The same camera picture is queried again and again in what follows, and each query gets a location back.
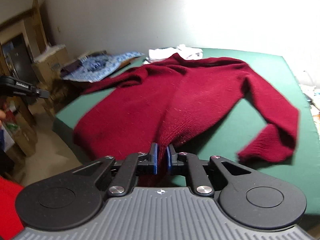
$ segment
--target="white folded cloth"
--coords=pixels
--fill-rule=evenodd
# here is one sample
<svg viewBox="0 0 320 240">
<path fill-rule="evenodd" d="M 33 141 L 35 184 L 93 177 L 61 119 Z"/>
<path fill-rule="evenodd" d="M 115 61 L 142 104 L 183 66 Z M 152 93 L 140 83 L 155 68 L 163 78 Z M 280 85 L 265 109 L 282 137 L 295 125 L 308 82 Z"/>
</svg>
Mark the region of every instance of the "white folded cloth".
<svg viewBox="0 0 320 240">
<path fill-rule="evenodd" d="M 149 49 L 149 57 L 143 62 L 144 64 L 150 64 L 153 62 L 161 61 L 169 58 L 173 54 L 178 53 L 182 58 L 190 59 L 202 59 L 203 51 L 198 48 L 186 47 L 184 44 L 180 44 L 176 48 L 166 49 Z"/>
</svg>

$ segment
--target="silver bolt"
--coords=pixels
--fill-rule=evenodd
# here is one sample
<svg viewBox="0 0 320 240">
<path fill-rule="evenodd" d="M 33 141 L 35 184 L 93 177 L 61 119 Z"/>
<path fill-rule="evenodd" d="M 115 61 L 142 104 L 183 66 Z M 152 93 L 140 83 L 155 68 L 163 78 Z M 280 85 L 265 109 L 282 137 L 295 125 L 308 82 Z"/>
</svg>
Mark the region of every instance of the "silver bolt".
<svg viewBox="0 0 320 240">
<path fill-rule="evenodd" d="M 196 191 L 201 194 L 208 194 L 212 192 L 212 188 L 209 186 L 199 186 L 196 188 Z"/>
<path fill-rule="evenodd" d="M 112 186 L 109 188 L 109 191 L 112 193 L 112 194 L 121 194 L 124 192 L 124 187 L 121 187 L 121 186 Z"/>
</svg>

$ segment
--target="floor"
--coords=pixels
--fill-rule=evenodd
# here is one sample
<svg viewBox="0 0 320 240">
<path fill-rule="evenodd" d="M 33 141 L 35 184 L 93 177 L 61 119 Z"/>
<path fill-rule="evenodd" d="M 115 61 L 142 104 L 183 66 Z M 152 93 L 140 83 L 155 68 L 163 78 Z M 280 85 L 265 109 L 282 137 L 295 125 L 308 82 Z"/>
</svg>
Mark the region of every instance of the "floor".
<svg viewBox="0 0 320 240">
<path fill-rule="evenodd" d="M 29 109 L 36 118 L 38 143 L 36 153 L 26 158 L 25 175 L 20 183 L 23 186 L 81 165 L 70 148 L 51 130 L 52 120 L 42 107 L 42 101 Z"/>
</svg>

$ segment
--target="red cloth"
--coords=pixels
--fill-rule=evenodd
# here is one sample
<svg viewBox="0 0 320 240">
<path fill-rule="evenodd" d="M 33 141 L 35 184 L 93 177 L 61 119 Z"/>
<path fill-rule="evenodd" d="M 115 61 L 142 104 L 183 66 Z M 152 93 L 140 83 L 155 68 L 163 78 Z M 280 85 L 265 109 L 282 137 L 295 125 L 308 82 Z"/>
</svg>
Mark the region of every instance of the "red cloth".
<svg viewBox="0 0 320 240">
<path fill-rule="evenodd" d="M 15 201 L 22 186 L 0 177 L 0 236 L 9 240 L 23 230 L 16 213 Z"/>
<path fill-rule="evenodd" d="M 160 145 L 179 146 L 225 116 L 250 91 L 253 104 L 268 122 L 242 151 L 280 162 L 291 156 L 297 139 L 298 110 L 247 63 L 234 58 L 184 60 L 178 54 L 114 78 L 94 83 L 86 93 L 117 87 L 78 122 L 74 141 L 91 158 L 124 159 Z"/>
</svg>

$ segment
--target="green table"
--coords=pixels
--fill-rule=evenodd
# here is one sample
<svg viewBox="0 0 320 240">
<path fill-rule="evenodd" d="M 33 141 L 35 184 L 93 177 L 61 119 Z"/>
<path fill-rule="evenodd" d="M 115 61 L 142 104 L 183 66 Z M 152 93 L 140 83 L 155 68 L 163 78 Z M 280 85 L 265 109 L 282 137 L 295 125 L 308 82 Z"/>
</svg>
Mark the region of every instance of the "green table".
<svg viewBox="0 0 320 240">
<path fill-rule="evenodd" d="M 203 51 L 204 57 L 234 57 L 244 60 L 300 110 L 299 139 L 294 156 L 276 165 L 255 163 L 254 168 L 298 186 L 307 196 L 306 214 L 319 216 L 319 138 L 308 103 L 285 60 L 280 56 L 237 50 L 203 49 Z M 128 68 L 140 66 L 142 61 L 142 58 L 138 59 L 113 76 L 119 75 Z M 81 162 L 87 161 L 88 158 L 78 146 L 73 144 L 73 128 L 87 111 L 113 90 L 107 89 L 80 96 L 55 118 L 53 130 L 67 143 Z M 259 112 L 248 100 L 242 99 L 221 125 L 213 127 L 185 145 L 186 151 L 197 153 L 200 159 L 208 160 L 211 155 L 221 155 L 234 161 L 236 152 L 248 144 L 264 126 L 265 120 Z M 173 182 L 183 185 L 184 179 L 175 177 Z"/>
</svg>

